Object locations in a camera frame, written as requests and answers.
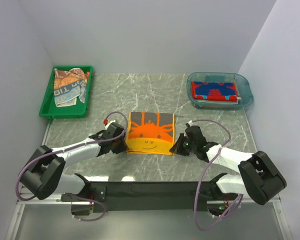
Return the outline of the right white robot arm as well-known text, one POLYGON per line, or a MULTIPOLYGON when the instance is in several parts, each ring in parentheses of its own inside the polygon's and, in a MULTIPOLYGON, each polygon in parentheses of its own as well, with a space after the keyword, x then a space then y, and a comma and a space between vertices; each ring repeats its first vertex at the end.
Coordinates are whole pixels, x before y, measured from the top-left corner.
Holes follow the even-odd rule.
POLYGON ((285 178, 265 152, 241 152, 207 141, 197 125, 188 126, 169 151, 180 156, 193 153, 209 165, 236 172, 220 173, 207 187, 201 187, 199 194, 208 199, 221 200, 227 194, 248 195, 255 203, 264 205, 287 187, 285 178))

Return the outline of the orange yellow cloth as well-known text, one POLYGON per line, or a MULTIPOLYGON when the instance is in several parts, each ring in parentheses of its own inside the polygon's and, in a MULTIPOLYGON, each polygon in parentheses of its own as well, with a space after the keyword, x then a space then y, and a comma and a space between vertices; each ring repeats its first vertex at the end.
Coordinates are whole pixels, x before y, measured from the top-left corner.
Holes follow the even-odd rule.
POLYGON ((175 115, 160 112, 131 112, 126 137, 127 154, 172 156, 175 144, 175 115))

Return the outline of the red blue patterned cloth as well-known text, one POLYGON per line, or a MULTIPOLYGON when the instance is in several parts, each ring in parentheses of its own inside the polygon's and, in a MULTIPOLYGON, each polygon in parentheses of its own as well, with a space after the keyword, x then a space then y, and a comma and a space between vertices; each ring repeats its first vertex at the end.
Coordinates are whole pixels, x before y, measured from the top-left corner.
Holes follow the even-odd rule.
POLYGON ((236 102, 240 97, 234 82, 192 81, 190 89, 195 100, 236 102))

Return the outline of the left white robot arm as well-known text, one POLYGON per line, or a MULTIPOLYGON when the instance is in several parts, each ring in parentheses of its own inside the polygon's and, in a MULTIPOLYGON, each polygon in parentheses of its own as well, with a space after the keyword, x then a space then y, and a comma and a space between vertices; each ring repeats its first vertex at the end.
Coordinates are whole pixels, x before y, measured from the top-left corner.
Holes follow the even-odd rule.
POLYGON ((112 121, 104 130, 78 143, 57 148, 40 146, 21 170, 18 181, 39 200, 58 193, 73 194, 79 201, 85 201, 91 194, 90 182, 78 173, 65 174, 66 169, 81 161, 126 149, 125 129, 112 121))

